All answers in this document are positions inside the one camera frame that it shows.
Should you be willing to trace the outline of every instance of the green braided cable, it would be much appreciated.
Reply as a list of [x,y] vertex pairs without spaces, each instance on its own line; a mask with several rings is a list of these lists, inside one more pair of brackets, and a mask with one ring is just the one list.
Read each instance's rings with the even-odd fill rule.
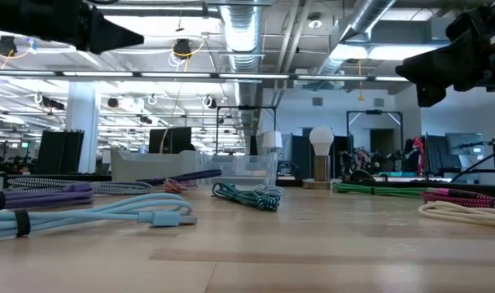
[[386,195],[397,196],[409,199],[421,199],[421,193],[427,191],[427,188],[394,188],[394,187],[373,187],[373,186],[359,186],[347,183],[335,183],[333,189],[339,193],[360,193],[372,195]]
[[256,190],[241,191],[233,184],[215,183],[212,188],[213,196],[228,199],[245,206],[258,208],[261,211],[276,212],[280,205],[280,195],[282,190],[272,190],[271,188],[257,188]]

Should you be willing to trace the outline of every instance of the computer monitor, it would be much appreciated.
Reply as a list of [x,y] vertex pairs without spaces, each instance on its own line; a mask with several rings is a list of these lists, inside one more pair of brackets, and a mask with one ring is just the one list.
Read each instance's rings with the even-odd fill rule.
[[484,155],[481,133],[447,133],[446,140],[451,155]]

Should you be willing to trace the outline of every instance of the clear plastic container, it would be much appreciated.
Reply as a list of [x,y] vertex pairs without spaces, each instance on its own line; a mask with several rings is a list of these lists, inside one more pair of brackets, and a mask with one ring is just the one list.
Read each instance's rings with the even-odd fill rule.
[[211,186],[216,182],[236,186],[258,184],[274,186],[277,181],[277,154],[268,155],[207,155],[204,169],[220,169],[222,176],[199,180],[201,186]]
[[204,155],[183,151],[178,155],[111,151],[112,180],[166,178],[204,170]]

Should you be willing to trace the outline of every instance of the exposed ceiling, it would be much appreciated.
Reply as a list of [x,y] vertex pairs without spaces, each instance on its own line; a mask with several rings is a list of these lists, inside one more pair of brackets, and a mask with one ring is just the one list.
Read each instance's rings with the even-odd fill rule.
[[[166,1],[121,1],[117,5],[148,4],[152,6],[166,5],[177,6],[173,2]],[[290,10],[294,1],[277,0],[273,6],[265,7],[262,12],[261,22],[261,71],[275,72],[281,46],[284,40],[284,31],[290,20]],[[331,53],[330,35],[336,20],[342,19],[352,12],[355,1],[353,0],[321,0],[313,1],[309,8],[311,13],[319,13],[322,26],[310,28],[305,22],[295,54],[290,63],[290,70],[307,69],[311,71],[322,65],[323,60]],[[422,21],[441,16],[453,17],[454,12],[477,5],[481,1],[404,1],[398,0],[396,4],[382,18],[382,20]],[[300,13],[304,9],[300,7],[295,27],[300,23]],[[228,46],[224,34],[224,25],[217,18],[200,17],[166,17],[166,16],[115,16],[107,15],[107,18],[129,28],[136,33],[145,36],[144,45],[120,50],[114,50],[101,55],[92,55],[76,52],[71,46],[55,42],[35,40],[37,49],[18,59],[10,59],[6,69],[40,69],[40,70],[95,70],[95,71],[182,71],[188,72],[228,72],[230,61],[228,58]],[[187,38],[191,40],[192,50],[199,52],[192,55],[186,63],[176,60],[172,56],[172,45],[177,39]],[[25,37],[17,37],[15,44],[18,47],[17,56],[25,54],[29,43]],[[0,67],[5,63],[5,58],[0,55]],[[344,62],[340,68],[345,74],[354,75],[379,75],[394,76],[394,67],[398,61],[363,59],[360,62]],[[195,127],[213,127],[215,125],[215,110],[203,106],[203,98],[214,97],[219,105],[238,105],[235,100],[234,82],[226,83],[195,83],[195,82],[149,82],[149,81],[99,81],[98,92],[101,94],[101,118],[100,118],[100,143],[123,142],[121,145],[133,147],[144,144],[147,131],[144,134],[123,134],[123,128],[128,125],[138,126],[180,126],[191,125]],[[402,89],[395,83],[364,83],[345,82],[342,90],[355,89],[389,90],[391,94]],[[0,129],[16,128],[18,131],[0,131],[0,140],[8,137],[22,138],[22,133],[32,135],[23,136],[24,139],[39,139],[36,135],[41,129],[62,128],[64,126],[64,113],[51,111],[40,107],[37,93],[52,98],[68,106],[68,82],[67,81],[39,81],[32,79],[18,79],[13,77],[0,77],[0,110],[9,112],[29,112],[33,115],[17,116],[20,119],[0,119]],[[143,104],[139,111],[147,114],[158,114],[173,117],[163,117],[155,120],[153,125],[145,125],[139,122],[137,117],[116,117],[112,113],[132,113],[128,109],[110,108],[107,105],[109,98],[118,98],[127,103]],[[51,112],[50,116],[35,116],[35,113]],[[194,118],[181,118],[181,115]],[[219,141],[226,150],[243,147],[242,130],[239,128],[239,119],[235,111],[227,112],[227,117],[222,127],[230,129],[231,133],[224,135]],[[195,140],[203,142],[211,147],[212,139],[207,135],[195,134]]]

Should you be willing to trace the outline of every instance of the wooden table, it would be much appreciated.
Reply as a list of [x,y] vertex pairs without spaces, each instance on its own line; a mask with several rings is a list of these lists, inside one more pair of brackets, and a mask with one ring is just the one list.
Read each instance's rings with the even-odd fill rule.
[[186,195],[197,225],[0,241],[0,293],[495,292],[495,228],[419,218],[420,200],[288,189],[260,212],[209,195]]

